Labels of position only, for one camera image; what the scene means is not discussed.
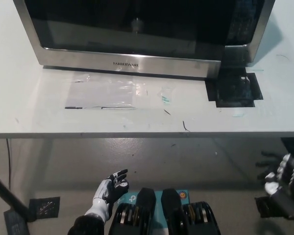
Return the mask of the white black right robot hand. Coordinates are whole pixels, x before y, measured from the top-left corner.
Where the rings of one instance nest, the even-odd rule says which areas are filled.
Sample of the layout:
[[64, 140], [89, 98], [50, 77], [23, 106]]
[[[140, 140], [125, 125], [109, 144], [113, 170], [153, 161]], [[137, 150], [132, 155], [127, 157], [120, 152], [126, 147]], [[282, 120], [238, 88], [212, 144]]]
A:
[[257, 176], [264, 185], [265, 192], [272, 196], [283, 190], [294, 199], [294, 156], [267, 151], [262, 151], [261, 155], [266, 160], [257, 162], [255, 166], [265, 169]]

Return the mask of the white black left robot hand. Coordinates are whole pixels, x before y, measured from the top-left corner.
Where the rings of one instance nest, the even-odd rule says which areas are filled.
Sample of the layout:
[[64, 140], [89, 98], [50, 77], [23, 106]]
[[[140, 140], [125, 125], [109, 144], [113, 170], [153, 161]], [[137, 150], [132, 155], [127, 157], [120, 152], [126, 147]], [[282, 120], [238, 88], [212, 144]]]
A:
[[99, 198], [111, 205], [118, 201], [129, 190], [127, 172], [128, 169], [123, 169], [104, 179], [97, 188], [93, 199]]

